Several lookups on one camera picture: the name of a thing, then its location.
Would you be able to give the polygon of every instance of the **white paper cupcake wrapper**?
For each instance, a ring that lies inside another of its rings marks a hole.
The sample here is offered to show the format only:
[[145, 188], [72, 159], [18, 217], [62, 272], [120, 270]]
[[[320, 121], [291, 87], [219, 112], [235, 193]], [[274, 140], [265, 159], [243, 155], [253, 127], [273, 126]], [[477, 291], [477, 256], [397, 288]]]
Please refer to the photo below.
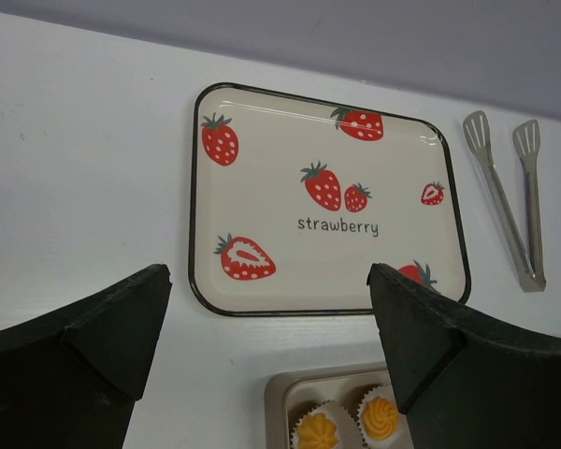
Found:
[[362, 436], [357, 424], [349, 413], [335, 401], [329, 400], [315, 407], [308, 413], [304, 414], [299, 422], [295, 425], [291, 434], [291, 448], [299, 449], [299, 435], [297, 435], [297, 427], [303, 423], [306, 416], [314, 415], [316, 413], [324, 413], [335, 426], [337, 426], [337, 440], [338, 443], [333, 449], [363, 449]]
[[386, 440], [376, 441], [372, 440], [366, 433], [366, 429], [364, 428], [364, 422], [362, 420], [362, 414], [366, 409], [366, 404], [368, 404], [371, 400], [376, 398], [384, 398], [390, 400], [391, 402], [395, 403], [395, 393], [393, 393], [393, 387], [391, 385], [385, 386], [377, 386], [376, 388], [371, 389], [366, 393], [362, 401], [359, 403], [357, 407], [357, 426], [359, 427], [360, 432], [362, 433], [362, 437], [364, 438], [364, 443], [370, 449], [388, 449], [393, 446], [397, 440], [399, 440], [401, 435], [404, 432], [409, 433], [408, 421], [403, 414], [399, 414], [399, 424], [397, 426], [396, 432], [391, 435]]

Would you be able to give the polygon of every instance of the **strawberry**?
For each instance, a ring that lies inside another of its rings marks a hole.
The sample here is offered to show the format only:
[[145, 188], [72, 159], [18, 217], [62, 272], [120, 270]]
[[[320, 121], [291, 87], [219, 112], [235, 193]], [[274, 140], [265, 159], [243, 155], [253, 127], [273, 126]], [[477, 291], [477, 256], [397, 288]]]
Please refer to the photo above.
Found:
[[354, 184], [345, 191], [345, 207], [349, 212], [359, 212], [366, 208], [369, 190], [362, 184]]
[[326, 169], [318, 161], [315, 167], [311, 164], [310, 168], [301, 170], [305, 173], [301, 181], [306, 184], [309, 196], [323, 208], [336, 211], [340, 209], [340, 184], [337, 176]]
[[405, 274], [406, 276], [412, 278], [417, 283], [420, 283], [424, 287], [428, 287], [430, 290], [437, 291], [434, 288], [433, 283], [437, 283], [434, 279], [432, 279], [432, 275], [430, 274], [430, 267], [426, 264], [426, 269], [423, 269], [422, 266], [417, 262], [413, 261], [415, 265], [406, 265], [403, 268], [399, 269], [401, 274]]
[[212, 118], [204, 116], [206, 119], [202, 123], [202, 145], [206, 154], [216, 164], [230, 166], [235, 162], [239, 154], [239, 139], [237, 134], [228, 124], [231, 119], [224, 119], [222, 115], [216, 119], [216, 114]]
[[272, 276], [277, 270], [272, 259], [252, 239], [218, 237], [215, 254], [221, 257], [221, 264], [227, 276], [238, 281], [252, 281]]
[[338, 108], [330, 114], [337, 117], [335, 126], [347, 135], [360, 140], [379, 140], [384, 135], [382, 116], [365, 110]]
[[445, 190], [445, 188], [440, 182], [430, 182], [422, 191], [422, 204], [426, 204], [426, 206], [436, 206], [442, 203], [445, 197], [443, 190]]

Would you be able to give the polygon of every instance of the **cupcake frosting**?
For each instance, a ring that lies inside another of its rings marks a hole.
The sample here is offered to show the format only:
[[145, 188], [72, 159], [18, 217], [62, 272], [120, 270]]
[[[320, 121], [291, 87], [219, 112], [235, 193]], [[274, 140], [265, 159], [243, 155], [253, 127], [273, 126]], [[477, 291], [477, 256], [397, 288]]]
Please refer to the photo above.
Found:
[[382, 441], [390, 438], [399, 425], [395, 404], [385, 398], [371, 400], [362, 413], [362, 423], [371, 439]]
[[297, 449], [332, 449], [338, 444], [337, 426], [324, 413], [306, 416], [297, 426]]

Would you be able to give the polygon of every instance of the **halved strawberry illustration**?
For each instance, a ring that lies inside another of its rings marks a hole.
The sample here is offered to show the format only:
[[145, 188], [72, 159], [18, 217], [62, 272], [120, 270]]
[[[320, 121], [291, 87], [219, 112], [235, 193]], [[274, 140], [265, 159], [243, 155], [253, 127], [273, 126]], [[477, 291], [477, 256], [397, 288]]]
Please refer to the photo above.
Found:
[[345, 191], [345, 207], [349, 212], [361, 212], [367, 206], [367, 199], [371, 197], [366, 187], [354, 184]]
[[326, 169], [326, 164], [318, 161], [316, 167], [311, 164], [310, 168], [301, 172], [305, 173], [301, 181], [306, 184], [306, 190], [314, 201], [328, 210], [340, 209], [340, 183], [335, 173]]
[[417, 283], [420, 283], [424, 287], [428, 287], [431, 290], [437, 291], [433, 284], [437, 283], [432, 279], [432, 274], [430, 273], [430, 267], [426, 264], [426, 268], [422, 268], [422, 265], [418, 261], [413, 261], [414, 265], [406, 265], [399, 269], [399, 272], [405, 274], [406, 276], [412, 278]]
[[266, 252], [252, 239], [218, 237], [215, 254], [221, 257], [221, 265], [227, 276], [238, 281], [253, 281], [273, 275], [277, 268]]
[[384, 136], [382, 116], [366, 110], [338, 108], [330, 114], [337, 117], [336, 127], [352, 138], [360, 140], [379, 140]]
[[445, 197], [443, 190], [445, 190], [445, 188], [440, 182], [430, 182], [422, 191], [422, 204], [426, 204], [426, 206], [436, 206], [440, 204]]
[[204, 116], [202, 123], [202, 144], [209, 158], [221, 166], [230, 166], [239, 155], [239, 139], [228, 124], [231, 119], [218, 119], [216, 114], [212, 118]]

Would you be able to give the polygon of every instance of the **white table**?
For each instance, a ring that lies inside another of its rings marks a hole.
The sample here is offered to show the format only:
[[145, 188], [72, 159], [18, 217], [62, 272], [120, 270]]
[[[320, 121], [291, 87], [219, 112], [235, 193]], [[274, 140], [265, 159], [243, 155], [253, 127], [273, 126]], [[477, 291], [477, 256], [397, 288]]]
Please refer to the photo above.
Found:
[[[468, 304], [561, 336], [561, 123], [540, 120], [548, 286], [529, 295], [517, 284], [461, 133], [461, 120], [478, 105], [0, 14], [0, 329], [150, 263], [167, 263], [172, 273], [162, 336], [125, 448], [261, 449], [270, 376], [383, 358], [370, 316], [223, 318], [194, 298], [186, 274], [193, 106], [202, 89], [222, 80], [435, 124], [452, 150], [472, 272]], [[484, 109], [521, 224], [510, 132], [528, 117]]]

